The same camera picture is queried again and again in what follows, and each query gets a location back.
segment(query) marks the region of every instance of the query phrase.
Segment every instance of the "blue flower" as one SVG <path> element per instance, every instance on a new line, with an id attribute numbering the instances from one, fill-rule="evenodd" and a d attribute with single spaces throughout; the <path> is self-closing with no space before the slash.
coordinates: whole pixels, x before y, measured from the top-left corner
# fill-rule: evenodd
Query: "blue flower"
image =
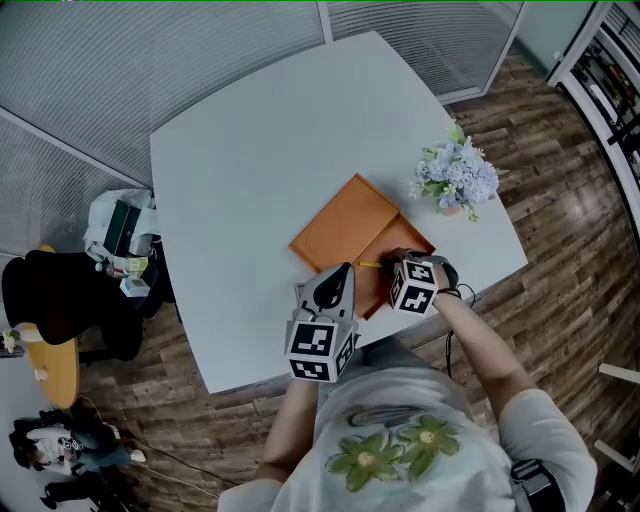
<path id="1" fill-rule="evenodd" d="M 411 196 L 433 194 L 441 208 L 465 205 L 470 211 L 495 196 L 498 189 L 495 168 L 484 160 L 484 153 L 473 146 L 471 137 L 464 138 L 459 127 L 452 130 L 446 142 L 423 151 L 425 158 L 416 165 L 418 181 Z"/>

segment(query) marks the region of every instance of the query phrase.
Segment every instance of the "black strap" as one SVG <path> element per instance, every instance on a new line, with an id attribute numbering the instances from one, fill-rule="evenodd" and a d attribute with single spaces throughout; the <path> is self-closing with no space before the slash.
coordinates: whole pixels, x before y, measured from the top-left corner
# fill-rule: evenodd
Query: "black strap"
<path id="1" fill-rule="evenodd" d="M 532 512 L 565 512 L 558 482 L 542 461 L 515 462 L 511 467 L 511 480 L 524 491 Z"/>

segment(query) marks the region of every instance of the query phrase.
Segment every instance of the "cable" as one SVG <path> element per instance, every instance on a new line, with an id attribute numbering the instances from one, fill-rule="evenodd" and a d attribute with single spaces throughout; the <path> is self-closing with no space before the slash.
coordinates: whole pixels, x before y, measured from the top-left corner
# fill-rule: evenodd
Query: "cable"
<path id="1" fill-rule="evenodd" d="M 438 293 L 446 293 L 447 295 L 453 295 L 454 297 L 458 297 L 460 300 L 462 300 L 462 294 L 460 293 L 461 286 L 466 286 L 467 288 L 469 288 L 469 291 L 471 291 L 473 298 L 471 299 L 471 306 L 469 307 L 473 309 L 473 306 L 476 303 L 476 292 L 474 292 L 473 288 L 471 288 L 471 286 L 469 286 L 468 284 L 460 283 L 456 288 L 443 288 L 442 290 L 439 290 Z M 450 379 L 453 378 L 451 377 L 451 338 L 453 338 L 453 334 L 454 334 L 453 331 L 449 331 L 449 334 L 447 334 L 447 339 L 445 340 L 445 344 L 444 344 L 444 354 L 445 354 L 445 359 L 447 360 L 447 373 L 449 374 Z"/>
<path id="2" fill-rule="evenodd" d="M 95 404 L 91 401 L 91 399 L 87 398 L 84 395 L 78 395 L 81 398 L 84 398 L 86 400 L 89 401 L 89 403 L 93 406 L 93 408 L 96 410 L 96 413 L 98 414 L 98 417 L 100 418 L 100 421 L 102 421 L 102 416 L 100 415 L 100 411 L 98 410 L 98 408 L 95 406 Z M 140 443 L 142 446 L 145 446 L 147 448 L 149 448 L 150 450 L 156 451 L 158 453 L 161 453 L 162 455 L 164 455 L 165 457 L 169 457 L 173 460 L 175 460 L 176 462 L 182 464 L 183 466 L 189 468 L 189 469 L 193 469 L 195 471 L 200 471 L 201 473 L 206 473 L 209 476 L 212 476 L 213 478 L 220 480 L 221 482 L 225 483 L 225 484 L 229 484 L 229 485 L 240 485 L 240 483 L 238 482 L 234 482 L 233 480 L 227 480 L 226 478 L 222 478 L 219 475 L 216 475 L 215 473 L 211 472 L 211 471 L 207 471 L 206 469 L 202 469 L 199 468 L 197 466 L 192 466 L 191 464 L 187 464 L 185 461 L 180 460 L 178 457 L 176 457 L 175 455 L 171 455 L 170 453 L 165 452 L 164 450 L 160 450 L 159 448 L 155 448 L 154 446 L 151 446 L 147 443 L 145 443 L 144 441 L 142 441 L 141 439 L 137 438 L 136 436 L 134 436 L 131 432 L 129 432 L 128 430 L 120 430 L 120 434 L 123 437 L 129 437 L 131 439 L 135 439 L 138 443 Z"/>
<path id="3" fill-rule="evenodd" d="M 156 475 L 160 475 L 161 477 L 166 478 L 167 480 L 175 480 L 176 482 L 180 482 L 181 484 L 190 485 L 191 487 L 195 487 L 199 491 L 202 491 L 203 493 L 208 494 L 209 496 L 213 496 L 214 498 L 219 498 L 220 497 L 219 494 L 215 494 L 213 492 L 205 491 L 202 487 L 198 487 L 196 484 L 185 482 L 184 480 L 180 480 L 179 478 L 174 478 L 172 476 L 168 476 L 168 475 L 165 475 L 163 473 L 160 473 L 160 471 L 156 471 L 155 469 L 151 469 L 149 466 L 147 466 L 146 464 L 142 464 L 141 462 L 138 462 L 138 464 L 140 464 L 143 468 L 148 469 L 152 473 L 155 473 Z"/>
<path id="4" fill-rule="evenodd" d="M 141 441 L 136 436 L 134 436 L 131 432 L 127 432 L 127 434 L 128 434 L 128 436 L 126 436 L 126 437 L 130 437 L 131 439 L 135 439 L 142 446 L 145 446 L 145 447 L 149 448 L 150 450 L 154 450 L 154 451 L 156 451 L 158 453 L 161 453 L 165 457 L 169 457 L 169 458 L 175 460 L 176 462 L 179 462 L 183 466 L 186 466 L 186 467 L 188 467 L 190 469 L 194 469 L 196 471 L 200 471 L 201 473 L 206 473 L 207 475 L 212 476 L 213 478 L 216 478 L 216 479 L 220 480 L 221 482 L 224 482 L 225 484 L 240 485 L 238 482 L 234 482 L 233 480 L 227 480 L 226 478 L 222 478 L 221 476 L 216 475 L 215 473 L 212 473 L 211 471 L 207 471 L 206 469 L 202 469 L 202 468 L 199 468 L 197 466 L 192 466 L 191 464 L 187 464 L 186 462 L 180 460 L 178 457 L 175 457 L 174 455 L 171 455 L 170 453 L 167 453 L 167 452 L 165 452 L 165 451 L 163 451 L 163 450 L 161 450 L 159 448 L 155 448 L 155 447 L 153 447 L 151 445 L 148 445 L 144 441 Z"/>
<path id="5" fill-rule="evenodd" d="M 91 398 L 89 398 L 88 396 L 84 396 L 84 395 L 78 395 L 80 398 L 84 398 L 85 400 L 87 400 L 91 406 L 96 410 L 96 413 L 98 414 L 98 418 L 100 418 L 100 423 L 104 423 L 104 421 L 102 421 L 102 415 L 100 414 L 100 411 L 98 410 L 98 408 L 96 407 L 96 404 L 94 404 L 91 401 Z"/>

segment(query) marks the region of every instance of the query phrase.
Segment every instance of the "wooden floor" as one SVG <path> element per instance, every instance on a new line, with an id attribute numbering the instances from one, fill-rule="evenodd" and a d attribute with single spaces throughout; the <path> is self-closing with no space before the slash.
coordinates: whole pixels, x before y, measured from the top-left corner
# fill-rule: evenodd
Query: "wooden floor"
<path id="1" fill-rule="evenodd" d="M 501 178 L 500 197 L 529 260 L 489 290 L 476 310 L 508 340 L 589 447 L 597 437 L 616 446 L 638 420 L 639 395 L 631 384 L 598 375 L 597 367 L 606 361 L 637 368 L 640 266 L 610 170 L 563 93 L 546 86 L 517 54 L 507 56 L 489 94 L 450 111 L 496 167 L 511 171 Z M 445 331 L 436 319 L 404 340 L 442 368 Z M 212 325 L 212 343 L 215 332 Z M 457 347 L 453 372 L 477 421 L 495 433 L 487 401 Z M 207 394 L 169 305 L 148 323 L 135 361 L 83 368 L 81 381 L 82 393 L 106 420 L 235 482 L 252 477 L 287 382 L 282 377 Z M 212 493 L 223 488 L 210 475 L 146 452 L 153 469 Z M 144 468 L 125 472 L 140 480 L 139 494 L 152 510 L 210 511 L 216 505 L 215 498 Z"/>

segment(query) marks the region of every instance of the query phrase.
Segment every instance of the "window blind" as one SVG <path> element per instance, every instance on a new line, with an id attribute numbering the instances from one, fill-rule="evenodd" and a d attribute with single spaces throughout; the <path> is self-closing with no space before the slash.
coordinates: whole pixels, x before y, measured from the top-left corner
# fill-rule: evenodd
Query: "window blind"
<path id="1" fill-rule="evenodd" d="M 121 188 L 130 187 L 0 118 L 1 252 L 84 251 L 91 201 Z"/>
<path id="2" fill-rule="evenodd" d="M 151 132 L 228 83 L 323 42 L 313 2 L 8 4 L 0 106 L 152 185 Z"/>
<path id="3" fill-rule="evenodd" d="M 519 8 L 467 2 L 328 3 L 334 39 L 375 30 L 436 96 L 486 85 Z"/>

